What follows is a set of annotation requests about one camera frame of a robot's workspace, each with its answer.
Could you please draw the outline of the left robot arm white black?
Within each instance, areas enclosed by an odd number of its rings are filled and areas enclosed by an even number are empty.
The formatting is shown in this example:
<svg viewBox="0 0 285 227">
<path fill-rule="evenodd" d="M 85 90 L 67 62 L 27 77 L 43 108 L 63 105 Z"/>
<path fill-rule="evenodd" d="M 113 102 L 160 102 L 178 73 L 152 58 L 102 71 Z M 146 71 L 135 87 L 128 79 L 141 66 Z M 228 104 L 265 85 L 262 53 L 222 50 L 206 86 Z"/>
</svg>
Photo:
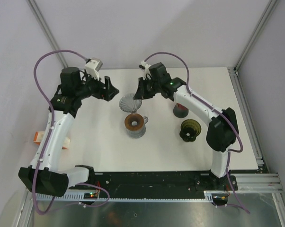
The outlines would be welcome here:
<svg viewBox="0 0 285 227">
<path fill-rule="evenodd" d="M 80 183 L 85 189 L 96 183 L 93 168 L 76 165 L 59 171 L 63 143 L 71 128 L 82 100 L 89 97 L 110 101 L 119 93 L 109 76 L 95 79 L 87 70 L 77 67 L 62 69 L 61 83 L 51 99 L 48 123 L 39 148 L 28 167 L 21 167 L 18 176 L 30 192 L 62 197 Z"/>
</svg>

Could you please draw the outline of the clear glass dripper cone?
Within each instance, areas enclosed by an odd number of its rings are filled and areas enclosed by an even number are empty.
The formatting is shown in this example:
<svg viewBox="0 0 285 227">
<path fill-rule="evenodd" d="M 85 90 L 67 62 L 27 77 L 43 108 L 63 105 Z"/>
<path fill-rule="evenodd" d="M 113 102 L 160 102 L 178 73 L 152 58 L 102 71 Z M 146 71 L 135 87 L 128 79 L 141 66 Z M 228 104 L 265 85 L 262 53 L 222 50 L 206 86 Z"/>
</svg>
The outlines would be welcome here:
<svg viewBox="0 0 285 227">
<path fill-rule="evenodd" d="M 142 106 L 141 99 L 134 99 L 134 94 L 129 93 L 124 95 L 119 101 L 119 108 L 126 113 L 135 114 Z"/>
</svg>

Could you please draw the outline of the clear glass carafe server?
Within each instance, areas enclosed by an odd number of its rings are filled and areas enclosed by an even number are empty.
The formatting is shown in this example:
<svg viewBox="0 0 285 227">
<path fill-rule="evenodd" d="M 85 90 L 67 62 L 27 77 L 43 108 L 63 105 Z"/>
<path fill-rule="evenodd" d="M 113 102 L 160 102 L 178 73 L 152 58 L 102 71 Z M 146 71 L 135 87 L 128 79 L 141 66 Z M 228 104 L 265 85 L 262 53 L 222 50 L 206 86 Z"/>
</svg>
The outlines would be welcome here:
<svg viewBox="0 0 285 227">
<path fill-rule="evenodd" d="M 129 137 L 137 139 L 146 133 L 146 123 L 148 122 L 147 116 L 140 114 L 130 114 L 125 118 L 125 129 Z"/>
</svg>

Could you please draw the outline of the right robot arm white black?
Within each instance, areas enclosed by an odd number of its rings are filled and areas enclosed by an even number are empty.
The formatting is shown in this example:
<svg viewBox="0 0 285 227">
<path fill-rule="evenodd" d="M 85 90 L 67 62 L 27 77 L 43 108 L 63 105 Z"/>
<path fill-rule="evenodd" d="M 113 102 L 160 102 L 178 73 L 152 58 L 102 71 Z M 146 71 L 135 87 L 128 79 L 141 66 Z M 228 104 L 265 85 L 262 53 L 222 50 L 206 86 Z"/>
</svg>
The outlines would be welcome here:
<svg viewBox="0 0 285 227">
<path fill-rule="evenodd" d="M 227 152 L 239 135 L 235 111 L 218 108 L 190 89 L 182 79 L 171 78 L 161 62 L 149 65 L 142 61 L 139 68 L 143 70 L 143 76 L 138 80 L 135 99 L 150 99 L 161 94 L 165 99 L 186 107 L 206 124 L 206 142 L 213 150 L 210 169 L 213 175 L 209 178 L 209 184 L 215 190 L 222 189 L 227 182 Z"/>
</svg>

